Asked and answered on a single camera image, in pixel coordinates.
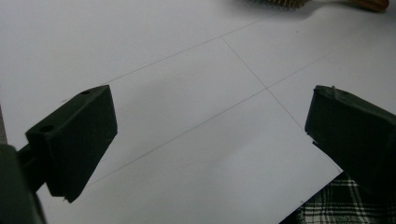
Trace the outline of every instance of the checkered cloth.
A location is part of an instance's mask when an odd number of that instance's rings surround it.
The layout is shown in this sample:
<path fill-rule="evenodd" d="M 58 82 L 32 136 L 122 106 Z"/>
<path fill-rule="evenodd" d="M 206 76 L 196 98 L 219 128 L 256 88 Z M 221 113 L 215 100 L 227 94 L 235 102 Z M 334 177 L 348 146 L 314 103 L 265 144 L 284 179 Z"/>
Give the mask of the checkered cloth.
<path fill-rule="evenodd" d="M 296 213 L 301 224 L 396 223 L 396 194 L 375 198 L 342 173 Z"/>

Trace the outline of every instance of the white table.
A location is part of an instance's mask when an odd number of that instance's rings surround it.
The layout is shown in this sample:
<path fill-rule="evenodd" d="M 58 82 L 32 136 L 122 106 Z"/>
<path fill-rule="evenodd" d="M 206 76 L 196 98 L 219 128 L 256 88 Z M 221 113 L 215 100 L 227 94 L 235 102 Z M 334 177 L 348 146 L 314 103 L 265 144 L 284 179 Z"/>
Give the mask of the white table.
<path fill-rule="evenodd" d="M 1 1 L 8 142 L 108 83 L 119 134 L 49 223 L 277 223 L 341 170 L 304 122 L 316 85 L 396 113 L 395 6 L 244 0 Z"/>

